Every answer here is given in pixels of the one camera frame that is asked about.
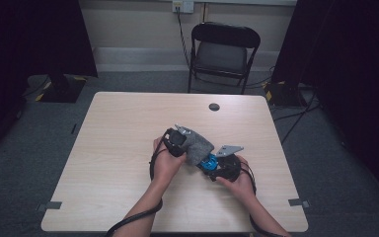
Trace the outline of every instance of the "table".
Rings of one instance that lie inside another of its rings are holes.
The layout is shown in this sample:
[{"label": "table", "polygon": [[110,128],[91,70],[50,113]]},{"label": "table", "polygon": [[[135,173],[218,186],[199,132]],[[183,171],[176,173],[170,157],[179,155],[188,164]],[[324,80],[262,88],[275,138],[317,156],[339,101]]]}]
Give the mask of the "table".
[{"label": "table", "polygon": [[[211,103],[220,106],[214,112]],[[257,197],[288,231],[308,223],[265,98],[240,95],[97,93],[41,223],[44,231],[107,231],[150,183],[153,140],[174,124],[215,145],[241,145],[257,180]],[[220,184],[184,165],[163,196],[153,232],[252,232],[249,214]]]}]

